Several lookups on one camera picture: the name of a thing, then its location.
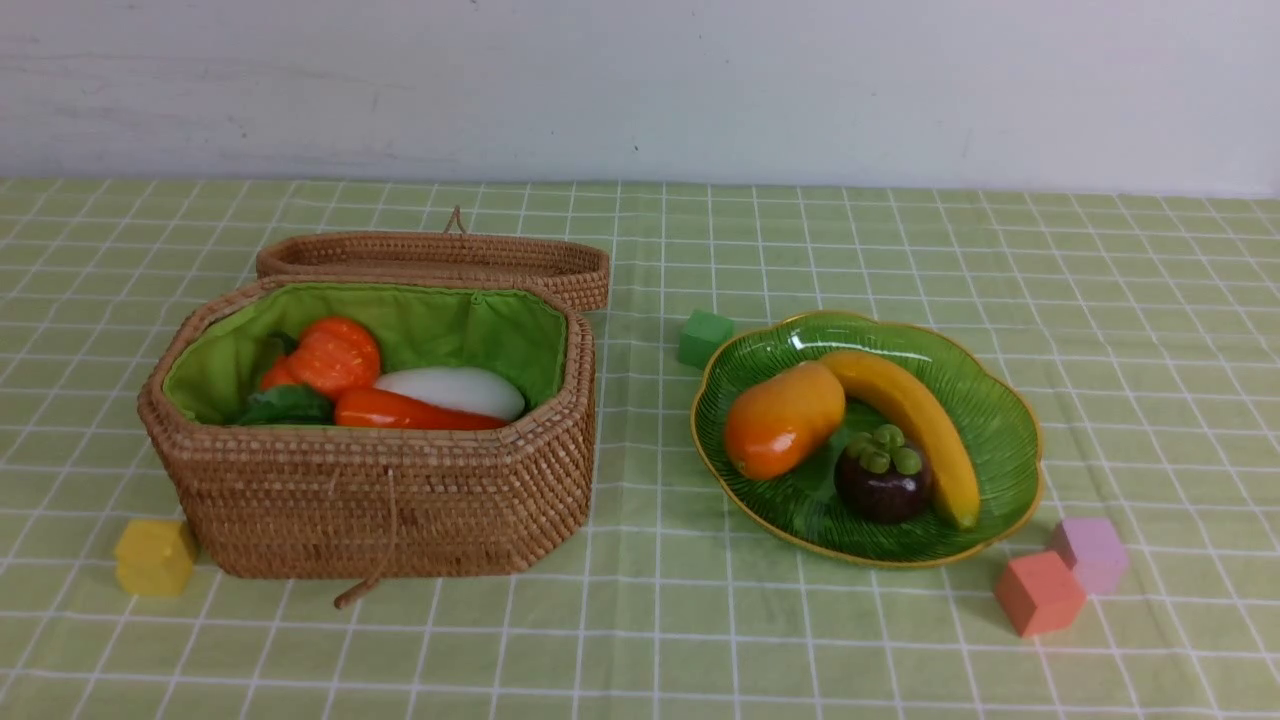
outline leaf-shaped plate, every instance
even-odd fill
[[[914,374],[960,432],[982,489],[977,528],[957,530],[932,509],[879,525],[841,505],[835,466],[849,436],[884,421],[850,400],[844,427],[799,468],[753,482],[724,452],[724,420],[746,388],[841,348],[882,355]],[[973,555],[1021,528],[1039,505],[1042,441],[1030,407],[966,350],[924,328],[878,323],[852,313],[818,311],[741,334],[712,357],[692,407],[694,445],[730,498],[780,538],[852,562],[924,568]]]

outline mangosteen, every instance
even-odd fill
[[[856,433],[836,461],[836,493],[850,511],[873,523],[897,524],[924,512],[933,475],[897,425]]]

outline orange cube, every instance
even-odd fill
[[[1028,638],[1070,626],[1085,596],[1062,557],[1046,551],[1011,560],[996,583],[996,600],[1014,630]]]
[[[115,579],[131,594],[182,594],[196,564],[196,539],[180,520],[129,520],[115,546]]]

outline white radish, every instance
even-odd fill
[[[374,387],[415,400],[500,418],[508,423],[525,411],[525,396],[502,375],[483,368],[415,368],[378,378]]]

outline yellow cube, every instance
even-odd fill
[[[115,544],[115,579],[132,594],[182,594],[195,564],[196,538],[180,520],[129,520]]]

